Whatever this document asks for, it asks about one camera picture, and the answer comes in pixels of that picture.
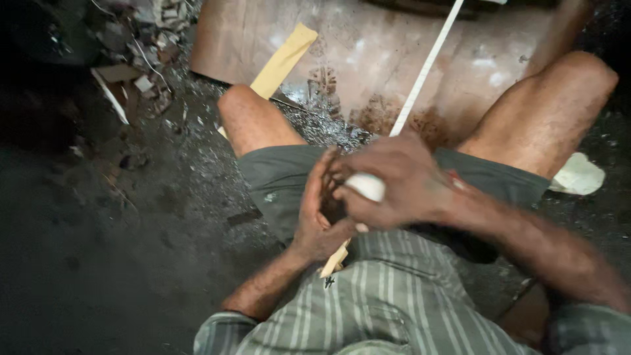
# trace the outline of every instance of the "striped shirt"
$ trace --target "striped shirt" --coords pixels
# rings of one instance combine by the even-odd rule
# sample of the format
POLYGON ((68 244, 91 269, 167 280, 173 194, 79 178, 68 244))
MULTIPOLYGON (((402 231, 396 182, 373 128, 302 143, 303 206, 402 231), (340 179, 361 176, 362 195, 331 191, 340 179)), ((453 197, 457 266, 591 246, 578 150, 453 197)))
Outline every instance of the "striped shirt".
MULTIPOLYGON (((538 354, 475 311, 448 247, 405 231, 369 232, 349 252, 344 270, 306 276, 265 322, 212 315, 195 355, 538 354)), ((549 328, 554 354, 631 353, 631 317, 606 307, 564 306, 549 328)))

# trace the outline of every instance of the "white wire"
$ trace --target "white wire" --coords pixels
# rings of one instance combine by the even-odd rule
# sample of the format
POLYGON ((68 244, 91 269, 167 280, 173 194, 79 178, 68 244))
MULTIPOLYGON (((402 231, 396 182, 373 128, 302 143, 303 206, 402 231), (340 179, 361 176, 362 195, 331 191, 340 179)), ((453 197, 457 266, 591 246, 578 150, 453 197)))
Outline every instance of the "white wire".
POLYGON ((136 38, 134 38, 134 42, 136 43, 136 47, 138 47, 138 50, 140 51, 140 54, 143 55, 144 61, 147 63, 149 68, 151 68, 151 70, 153 70, 154 73, 156 73, 158 76, 160 76, 160 78, 162 78, 162 81, 164 81, 164 84, 167 86, 168 92, 172 92, 171 89, 168 87, 168 83, 167 83, 166 79, 164 79, 164 76, 162 76, 162 74, 160 74, 156 69, 153 69, 153 66, 151 65, 151 63, 149 63, 149 60, 147 59, 147 57, 145 56, 145 54, 143 52, 143 48, 140 47, 140 44, 138 43, 136 38))
POLYGON ((99 10, 103 11, 104 13, 107 13, 107 14, 108 14, 108 15, 110 15, 110 16, 114 16, 114 17, 116 17, 116 15, 115 15, 115 14, 111 13, 110 11, 107 11, 106 9, 103 9, 103 8, 102 8, 102 7, 101 7, 101 6, 100 6, 100 5, 99 5, 99 4, 98 4, 95 0, 90 0, 90 1, 91 1, 91 2, 94 4, 94 6, 96 6, 99 10))

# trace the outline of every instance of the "forearm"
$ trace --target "forearm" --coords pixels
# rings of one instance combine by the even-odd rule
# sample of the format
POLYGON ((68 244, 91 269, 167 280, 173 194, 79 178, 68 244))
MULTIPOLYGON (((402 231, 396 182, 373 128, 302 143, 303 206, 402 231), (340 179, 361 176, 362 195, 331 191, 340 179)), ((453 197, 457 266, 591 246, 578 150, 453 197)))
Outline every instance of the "forearm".
POLYGON ((310 262, 288 248, 223 301, 225 311, 238 311, 259 321, 272 314, 281 297, 310 262))
POLYGON ((569 299, 631 311, 629 288, 586 240, 473 189, 455 199, 445 223, 497 245, 569 299))

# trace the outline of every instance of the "knee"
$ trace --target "knee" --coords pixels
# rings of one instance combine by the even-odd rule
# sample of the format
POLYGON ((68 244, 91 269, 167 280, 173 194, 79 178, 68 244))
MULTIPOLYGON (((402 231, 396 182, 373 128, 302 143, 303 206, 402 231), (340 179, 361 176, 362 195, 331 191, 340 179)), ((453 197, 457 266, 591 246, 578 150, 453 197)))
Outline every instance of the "knee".
POLYGON ((600 58, 587 52, 570 52, 555 62, 550 69, 557 69, 576 84, 588 85, 593 89, 610 92, 618 84, 618 74, 600 58))
POLYGON ((239 107, 244 101, 252 100, 258 96, 249 86, 244 84, 232 85, 217 101, 219 112, 227 112, 239 107))

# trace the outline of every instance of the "concrete floor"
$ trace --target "concrete floor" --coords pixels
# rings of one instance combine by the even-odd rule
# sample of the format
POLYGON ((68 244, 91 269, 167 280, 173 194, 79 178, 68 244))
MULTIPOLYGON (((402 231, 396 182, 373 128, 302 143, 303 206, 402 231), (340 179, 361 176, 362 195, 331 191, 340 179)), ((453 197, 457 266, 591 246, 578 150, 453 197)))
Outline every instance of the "concrete floor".
MULTIPOLYGON (((94 142, 87 158, 0 148, 0 352, 191 354, 206 317, 281 251, 255 210, 227 141, 214 129, 219 83, 167 71, 176 100, 139 107, 123 128, 92 82, 76 88, 94 142), (182 123, 184 103, 187 120, 182 123), (107 178, 127 154, 148 164, 107 178)), ((281 106, 308 141, 355 148, 370 134, 281 106)), ((606 111, 581 145, 607 172, 587 197, 546 193, 538 213, 584 234, 631 282, 631 129, 606 111)), ((463 265, 466 288, 495 318, 527 276, 500 259, 463 265)))

